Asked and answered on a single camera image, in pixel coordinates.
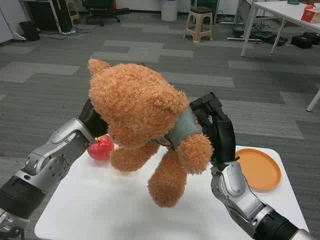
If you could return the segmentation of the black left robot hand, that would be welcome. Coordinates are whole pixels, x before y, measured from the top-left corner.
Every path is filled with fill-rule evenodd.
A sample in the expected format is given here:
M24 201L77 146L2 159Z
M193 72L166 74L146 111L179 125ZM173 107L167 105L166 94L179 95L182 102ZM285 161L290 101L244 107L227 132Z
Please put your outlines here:
M108 123L95 111L92 102L88 99L78 117L94 138L108 133Z

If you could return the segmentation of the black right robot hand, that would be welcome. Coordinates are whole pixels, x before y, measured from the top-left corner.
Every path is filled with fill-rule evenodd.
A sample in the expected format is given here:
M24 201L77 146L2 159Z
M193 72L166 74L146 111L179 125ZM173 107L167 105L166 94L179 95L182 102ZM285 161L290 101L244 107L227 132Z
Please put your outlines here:
M222 166L235 160L236 140L233 124L223 112L222 103L211 91L189 104L214 148L210 163Z

